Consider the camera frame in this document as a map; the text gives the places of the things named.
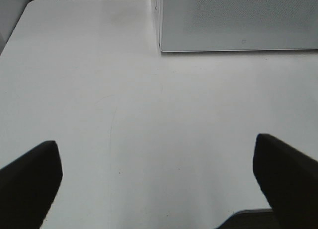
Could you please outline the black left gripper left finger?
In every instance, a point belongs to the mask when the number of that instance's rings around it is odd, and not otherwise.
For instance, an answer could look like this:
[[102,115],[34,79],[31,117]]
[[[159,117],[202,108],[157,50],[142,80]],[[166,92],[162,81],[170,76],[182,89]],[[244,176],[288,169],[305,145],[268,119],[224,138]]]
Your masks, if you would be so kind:
[[39,229],[63,178],[59,149],[45,141],[0,170],[0,227]]

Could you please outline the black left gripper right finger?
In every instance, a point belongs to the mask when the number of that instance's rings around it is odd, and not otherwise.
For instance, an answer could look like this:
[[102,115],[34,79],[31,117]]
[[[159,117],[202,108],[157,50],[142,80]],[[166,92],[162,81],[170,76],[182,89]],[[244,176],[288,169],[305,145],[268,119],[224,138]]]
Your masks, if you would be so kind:
[[318,162],[270,134],[258,134],[253,173],[281,228],[318,227]]

